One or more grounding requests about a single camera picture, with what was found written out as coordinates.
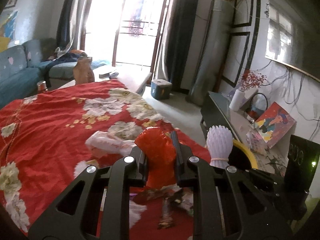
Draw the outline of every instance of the bottle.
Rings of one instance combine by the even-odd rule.
[[[38,94],[41,94],[41,93],[44,93],[44,92],[48,91],[47,83],[44,80],[38,82],[37,86],[38,86]]]

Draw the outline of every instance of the curtain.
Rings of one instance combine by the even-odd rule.
[[[188,57],[198,0],[171,0],[157,62],[157,79],[179,90]]]
[[[78,3],[78,14],[76,22],[76,35],[72,44],[72,49],[80,49],[81,32],[84,21],[84,11],[88,0],[79,0]]]
[[[60,55],[69,51],[75,39],[78,3],[79,0],[64,1],[57,30],[57,46],[61,49]]]

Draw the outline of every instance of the white flower print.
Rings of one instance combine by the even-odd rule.
[[[135,103],[127,108],[131,117],[137,118],[138,120],[150,119],[150,121],[158,121],[162,119],[162,116],[158,114],[152,106],[147,104],[145,101]]]
[[[85,101],[83,110],[87,111],[87,115],[102,116],[106,112],[111,115],[119,114],[122,112],[124,103],[118,102],[117,98],[109,97],[106,99],[95,98],[87,99]]]
[[[18,174],[19,170],[15,162],[8,163],[7,166],[0,168],[0,190],[3,190],[4,195],[7,195],[7,197],[21,189]]]
[[[85,168],[89,167],[90,164],[88,164],[86,161],[79,162],[76,167],[75,171],[73,172],[73,177],[76,178],[80,175],[82,171],[84,171]]]
[[[16,226],[27,233],[27,226],[30,225],[29,217],[26,214],[26,205],[24,201],[19,198],[19,195],[20,194],[17,192],[12,200],[7,202],[5,210],[8,212]]]
[[[38,95],[29,97],[29,98],[25,98],[23,100],[23,104],[25,104],[25,105],[31,104],[33,101],[37,100],[37,98],[38,98]]]
[[[141,206],[129,201],[129,228],[133,227],[141,219],[141,214],[147,210],[147,206]]]
[[[109,91],[109,95],[117,98],[119,101],[125,104],[133,104],[144,101],[140,95],[123,88],[111,89]]]
[[[9,137],[10,135],[12,135],[14,129],[16,128],[16,124],[15,123],[12,123],[12,124],[9,124],[5,127],[3,127],[1,129],[1,135],[4,137],[4,138],[7,138]]]
[[[116,122],[112,125],[109,133],[119,137],[122,140],[135,140],[137,136],[142,132],[142,128],[135,124],[135,122]]]

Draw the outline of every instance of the blue storage box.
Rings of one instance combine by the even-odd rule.
[[[151,95],[154,99],[164,100],[170,98],[172,84],[167,80],[154,79],[151,81]]]

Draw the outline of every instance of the plastic bag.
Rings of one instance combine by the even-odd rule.
[[[148,187],[161,189],[176,183],[173,169],[176,151],[171,138],[160,127],[146,128],[138,135],[135,144],[148,157]]]
[[[101,158],[108,154],[119,154],[125,157],[130,155],[132,148],[136,146],[132,140],[123,141],[113,134],[102,131],[97,131],[91,135],[86,140],[85,145],[96,158]]]

